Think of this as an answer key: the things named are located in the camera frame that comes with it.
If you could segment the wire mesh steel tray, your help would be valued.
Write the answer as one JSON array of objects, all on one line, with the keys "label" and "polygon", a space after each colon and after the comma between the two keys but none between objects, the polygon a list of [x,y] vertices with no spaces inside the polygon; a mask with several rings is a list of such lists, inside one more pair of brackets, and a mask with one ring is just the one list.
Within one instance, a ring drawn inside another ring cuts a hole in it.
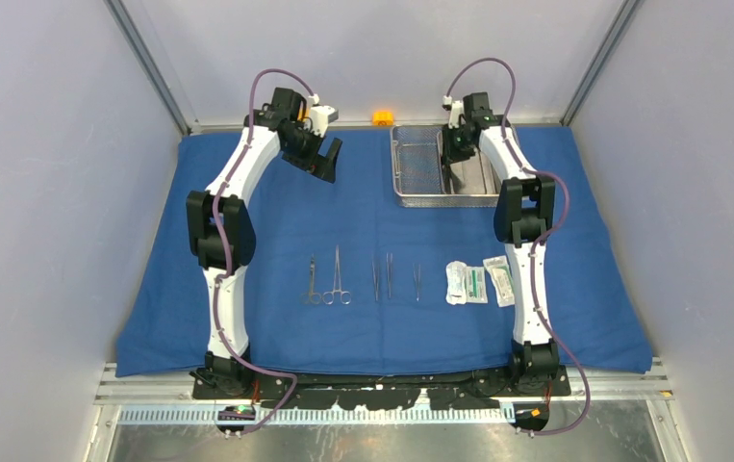
[{"label": "wire mesh steel tray", "polygon": [[442,190],[441,161],[437,147],[440,125],[399,125],[391,130],[392,187],[397,203],[408,208],[493,208],[502,190],[499,168],[506,176],[524,179],[518,164],[510,153],[503,158],[489,157],[500,180],[499,194],[456,195]]}]

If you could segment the blunt steel tweezers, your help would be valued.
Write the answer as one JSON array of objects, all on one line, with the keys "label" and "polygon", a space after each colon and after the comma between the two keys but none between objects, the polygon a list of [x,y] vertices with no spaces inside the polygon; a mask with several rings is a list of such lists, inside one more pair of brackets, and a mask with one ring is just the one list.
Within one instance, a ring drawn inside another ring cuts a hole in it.
[{"label": "blunt steel tweezers", "polygon": [[387,298],[392,299],[392,270],[393,270],[393,255],[388,252],[386,254],[386,284],[387,284]]}]

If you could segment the blue surgical wrap cloth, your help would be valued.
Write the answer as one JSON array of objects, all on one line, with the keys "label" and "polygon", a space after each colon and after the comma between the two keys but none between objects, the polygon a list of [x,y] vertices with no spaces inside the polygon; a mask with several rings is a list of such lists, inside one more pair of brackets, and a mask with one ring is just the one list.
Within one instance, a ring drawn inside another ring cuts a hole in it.
[{"label": "blue surgical wrap cloth", "polygon": [[[563,227],[548,240],[546,306],[565,342],[564,363],[642,373],[653,353],[622,283],[572,132],[522,127],[529,162],[569,188],[556,210]],[[480,265],[501,255],[490,208],[404,208],[392,189],[388,130],[340,132],[334,184],[273,161],[247,203],[257,245],[244,280],[244,321],[252,360],[270,370],[332,374],[449,373],[502,366],[512,308],[494,300],[452,306],[445,266]],[[233,133],[179,145],[178,166],[134,308],[116,342],[120,376],[200,367],[211,331],[208,289],[190,252],[187,195],[213,181],[239,142]],[[316,291],[330,291],[336,245],[348,305],[303,304],[311,255]],[[386,254],[393,255],[392,299]],[[380,267],[374,299],[371,259]],[[413,264],[421,264],[416,301]]]}]

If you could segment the steel forceps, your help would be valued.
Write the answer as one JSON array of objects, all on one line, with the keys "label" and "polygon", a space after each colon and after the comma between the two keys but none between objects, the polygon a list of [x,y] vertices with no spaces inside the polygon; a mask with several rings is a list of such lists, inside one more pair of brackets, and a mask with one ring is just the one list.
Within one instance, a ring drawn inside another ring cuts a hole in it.
[{"label": "steel forceps", "polygon": [[376,256],[373,256],[371,259],[371,273],[372,273],[372,285],[373,285],[373,292],[374,292],[374,299],[376,302],[379,302],[381,299],[381,279],[380,279],[380,267],[378,263],[378,259]]}]

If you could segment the white gauze roll packet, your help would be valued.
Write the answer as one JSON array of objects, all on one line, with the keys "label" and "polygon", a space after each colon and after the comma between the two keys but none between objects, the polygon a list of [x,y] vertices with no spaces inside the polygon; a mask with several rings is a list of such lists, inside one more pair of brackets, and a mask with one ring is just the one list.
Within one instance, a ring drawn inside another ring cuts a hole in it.
[{"label": "white gauze roll packet", "polygon": [[468,266],[461,261],[449,262],[445,267],[447,289],[445,300],[450,305],[467,303],[466,270]]}]

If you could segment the steel hemostat ring handles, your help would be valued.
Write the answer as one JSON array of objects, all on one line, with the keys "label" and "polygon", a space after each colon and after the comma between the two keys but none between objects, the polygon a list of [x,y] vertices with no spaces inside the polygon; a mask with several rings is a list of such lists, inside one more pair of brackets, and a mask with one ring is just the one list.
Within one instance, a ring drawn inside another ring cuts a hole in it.
[{"label": "steel hemostat ring handles", "polygon": [[348,305],[352,301],[352,294],[342,287],[341,251],[338,245],[335,248],[332,288],[330,291],[322,294],[321,300],[327,305],[332,305],[336,301],[340,304]]}]

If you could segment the pointed steel tweezers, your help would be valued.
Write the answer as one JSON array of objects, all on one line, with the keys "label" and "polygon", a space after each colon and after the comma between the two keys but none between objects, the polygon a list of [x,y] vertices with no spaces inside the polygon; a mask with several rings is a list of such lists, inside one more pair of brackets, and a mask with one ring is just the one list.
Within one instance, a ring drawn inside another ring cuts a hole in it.
[{"label": "pointed steel tweezers", "polygon": [[420,301],[421,298],[421,292],[422,292],[422,274],[421,274],[421,264],[414,263],[413,264],[413,282],[415,287],[415,293],[416,293],[416,301]]}]

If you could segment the green white sterile packet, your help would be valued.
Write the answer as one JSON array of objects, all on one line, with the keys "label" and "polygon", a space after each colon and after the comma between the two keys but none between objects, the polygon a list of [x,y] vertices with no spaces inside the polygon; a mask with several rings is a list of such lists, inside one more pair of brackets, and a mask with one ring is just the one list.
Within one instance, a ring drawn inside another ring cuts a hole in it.
[{"label": "green white sterile packet", "polygon": [[482,267],[466,267],[464,272],[467,303],[485,304],[488,302],[486,271]]}]

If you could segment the thin steel tweezers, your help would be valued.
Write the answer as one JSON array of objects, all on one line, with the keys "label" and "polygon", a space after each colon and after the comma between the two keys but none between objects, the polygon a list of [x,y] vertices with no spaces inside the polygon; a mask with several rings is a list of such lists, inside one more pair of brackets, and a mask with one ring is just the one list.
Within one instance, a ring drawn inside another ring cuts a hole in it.
[{"label": "thin steel tweezers", "polygon": [[454,194],[460,194],[465,188],[463,163],[444,165],[443,171],[447,176],[450,191]]}]

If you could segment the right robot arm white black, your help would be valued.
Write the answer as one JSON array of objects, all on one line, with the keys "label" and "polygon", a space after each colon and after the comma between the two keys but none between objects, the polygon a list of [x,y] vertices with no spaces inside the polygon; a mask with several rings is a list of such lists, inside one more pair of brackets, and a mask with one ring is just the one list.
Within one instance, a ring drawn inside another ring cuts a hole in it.
[{"label": "right robot arm white black", "polygon": [[548,387],[560,370],[544,307],[545,240],[554,227],[556,182],[526,159],[514,129],[494,113],[485,92],[461,99],[446,95],[443,107],[448,113],[441,130],[444,179],[453,181],[454,165],[482,154],[500,181],[493,227],[505,247],[515,308],[507,377],[514,391],[532,395]]}]

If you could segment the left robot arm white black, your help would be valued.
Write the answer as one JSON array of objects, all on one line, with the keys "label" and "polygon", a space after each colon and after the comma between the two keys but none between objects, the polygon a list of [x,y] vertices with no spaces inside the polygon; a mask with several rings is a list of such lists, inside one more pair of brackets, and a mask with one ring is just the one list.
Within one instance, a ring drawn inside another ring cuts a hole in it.
[{"label": "left robot arm white black", "polygon": [[240,142],[217,178],[188,194],[190,251],[203,270],[211,320],[205,364],[193,375],[230,398],[245,397],[261,373],[246,356],[244,279],[257,244],[247,203],[276,158],[334,182],[342,141],[334,139],[325,154],[320,149],[338,117],[338,110],[321,104],[316,94],[275,89],[269,102],[244,118]]}]

